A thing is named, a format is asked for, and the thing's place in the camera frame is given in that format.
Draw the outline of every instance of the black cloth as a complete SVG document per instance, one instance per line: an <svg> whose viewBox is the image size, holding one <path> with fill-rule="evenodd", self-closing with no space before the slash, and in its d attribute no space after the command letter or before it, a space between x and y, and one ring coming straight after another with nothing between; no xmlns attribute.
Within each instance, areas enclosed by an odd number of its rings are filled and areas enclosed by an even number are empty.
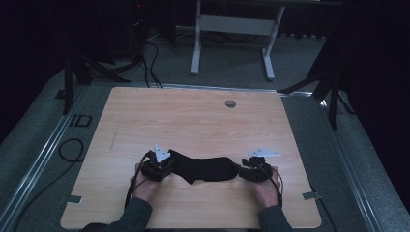
<svg viewBox="0 0 410 232"><path fill-rule="evenodd" d="M142 232L145 230L151 213L152 208L150 204L144 200L133 197L121 218L106 226L103 232ZM262 232L293 231L283 214L283 210L278 205L263 209L259 212L258 218Z"/></svg>
<svg viewBox="0 0 410 232"><path fill-rule="evenodd" d="M227 157L192 159L173 150L169 150L169 153L174 159L172 173L181 176L190 184L196 180L228 181L238 175L240 166Z"/></svg>

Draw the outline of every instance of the wooden table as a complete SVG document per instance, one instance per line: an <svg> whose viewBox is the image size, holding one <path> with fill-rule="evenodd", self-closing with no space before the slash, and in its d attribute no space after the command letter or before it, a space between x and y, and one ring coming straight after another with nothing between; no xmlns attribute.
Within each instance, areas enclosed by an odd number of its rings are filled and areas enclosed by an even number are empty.
<svg viewBox="0 0 410 232"><path fill-rule="evenodd" d="M228 100L236 102L229 108ZM280 96L270 92L198 89L112 90L90 144L61 225L83 228L110 223L123 213L134 165L154 145L191 158L230 157L241 164L259 147L283 178L283 210L294 228L321 224L302 160ZM152 203L148 228L258 228L260 207L244 179L188 184L166 177Z"/></svg>

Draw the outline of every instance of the small round object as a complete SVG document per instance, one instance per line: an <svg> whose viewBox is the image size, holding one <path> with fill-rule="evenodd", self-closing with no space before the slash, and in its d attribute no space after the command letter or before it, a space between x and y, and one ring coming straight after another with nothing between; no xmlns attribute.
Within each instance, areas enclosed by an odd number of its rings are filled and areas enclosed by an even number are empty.
<svg viewBox="0 0 410 232"><path fill-rule="evenodd" d="M233 101L233 100L227 100L227 101L225 102L225 105L226 105L226 107L228 107L228 108L233 108L233 107L236 106L236 102Z"/></svg>

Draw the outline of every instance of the sleeve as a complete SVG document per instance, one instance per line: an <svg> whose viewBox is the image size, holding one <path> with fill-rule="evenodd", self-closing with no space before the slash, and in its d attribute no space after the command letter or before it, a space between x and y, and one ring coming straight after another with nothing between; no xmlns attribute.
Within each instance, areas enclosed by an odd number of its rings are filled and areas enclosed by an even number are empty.
<svg viewBox="0 0 410 232"><path fill-rule="evenodd" d="M293 231L280 206L268 207L258 214L262 232Z"/></svg>
<svg viewBox="0 0 410 232"><path fill-rule="evenodd" d="M150 220L152 211L153 209L148 202L133 197L120 220L112 222L106 226L102 232L144 231Z"/></svg>

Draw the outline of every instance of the human hand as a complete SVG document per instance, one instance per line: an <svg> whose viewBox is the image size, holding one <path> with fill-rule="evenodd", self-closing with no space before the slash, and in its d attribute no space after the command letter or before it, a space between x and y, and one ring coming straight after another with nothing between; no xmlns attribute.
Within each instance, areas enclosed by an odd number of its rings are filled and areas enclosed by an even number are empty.
<svg viewBox="0 0 410 232"><path fill-rule="evenodd" d="M272 166L272 169L272 180L274 180L275 184L277 184L278 188L280 189L280 182L278 180L278 168ZM253 191L256 194L256 198L263 208L268 208L279 204L278 191L270 180L266 180L262 183L255 183L251 181L247 182L253 188Z"/></svg>
<svg viewBox="0 0 410 232"><path fill-rule="evenodd" d="M138 175L136 176L135 182L133 183L133 188L135 189L132 192L132 197L138 197L148 203L151 203L159 187L160 187L160 182L154 182L154 181L148 180L146 176L142 175L142 173L139 172Z"/></svg>

